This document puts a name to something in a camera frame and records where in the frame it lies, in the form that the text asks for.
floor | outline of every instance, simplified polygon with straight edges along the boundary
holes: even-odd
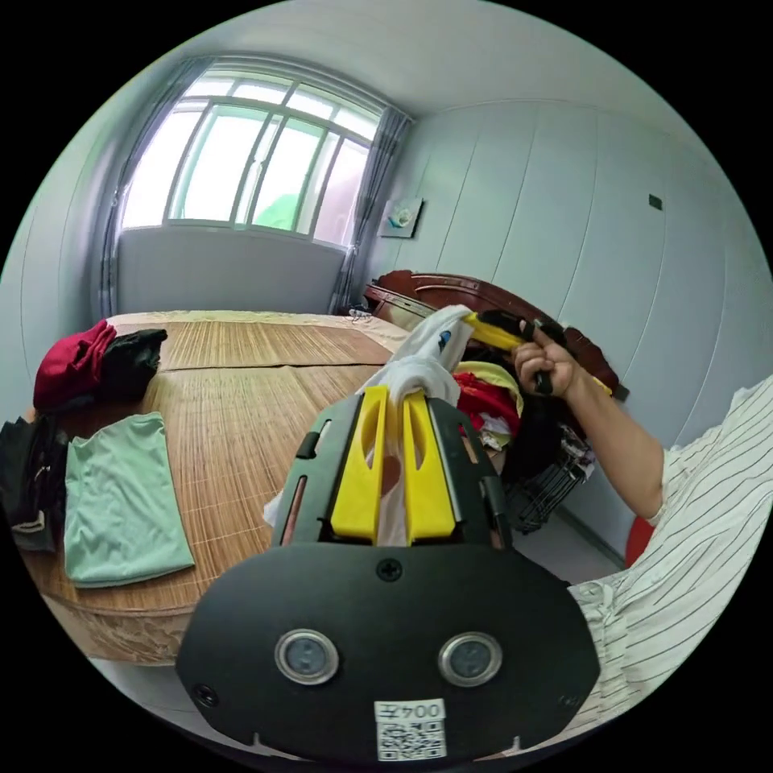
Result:
[[[602,546],[591,544],[569,519],[558,514],[539,531],[517,535],[515,546],[526,557],[573,584],[605,577],[621,568]],[[209,727],[183,690],[172,666],[136,666],[94,658],[91,662],[126,697],[184,730],[234,749],[280,754],[259,744],[243,746]]]

light green t-shirt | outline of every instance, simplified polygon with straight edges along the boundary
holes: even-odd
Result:
[[[161,414],[133,415],[68,446],[64,570],[80,588],[193,566]]]

striped shirt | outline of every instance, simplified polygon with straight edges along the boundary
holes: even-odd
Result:
[[[658,688],[727,606],[771,506],[773,376],[737,392],[721,425],[665,452],[663,505],[636,563],[569,589],[588,621],[601,673],[566,729],[523,751],[586,733]]]

screw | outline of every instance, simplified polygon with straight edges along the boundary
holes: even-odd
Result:
[[[403,566],[394,558],[385,558],[378,562],[376,574],[384,582],[395,582],[403,576]]]
[[[206,706],[208,709],[214,709],[220,703],[217,693],[211,687],[207,687],[206,684],[197,684],[193,688],[193,696],[201,705]]]

black wire rack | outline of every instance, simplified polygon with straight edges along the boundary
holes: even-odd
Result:
[[[510,525],[521,534],[538,531],[585,478],[577,459],[562,449],[556,462],[539,475],[503,482]]]

